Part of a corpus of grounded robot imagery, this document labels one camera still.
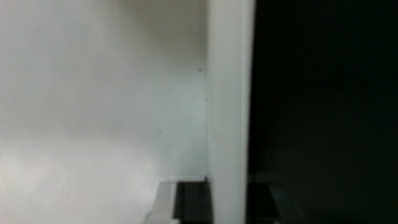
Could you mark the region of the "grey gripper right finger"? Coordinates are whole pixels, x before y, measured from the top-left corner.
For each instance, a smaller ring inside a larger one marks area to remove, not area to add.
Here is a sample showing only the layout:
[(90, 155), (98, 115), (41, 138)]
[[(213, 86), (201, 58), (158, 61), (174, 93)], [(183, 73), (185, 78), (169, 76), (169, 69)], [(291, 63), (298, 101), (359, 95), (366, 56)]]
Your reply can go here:
[(281, 185), (250, 183), (247, 192), (247, 224), (295, 224), (293, 200)]

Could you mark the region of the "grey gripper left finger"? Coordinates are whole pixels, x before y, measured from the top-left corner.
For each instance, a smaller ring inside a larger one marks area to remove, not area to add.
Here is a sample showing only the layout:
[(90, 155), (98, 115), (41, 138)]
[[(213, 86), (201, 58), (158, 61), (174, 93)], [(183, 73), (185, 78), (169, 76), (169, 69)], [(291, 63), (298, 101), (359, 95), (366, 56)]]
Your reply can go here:
[(154, 223), (211, 224), (211, 189), (204, 177), (160, 183)]

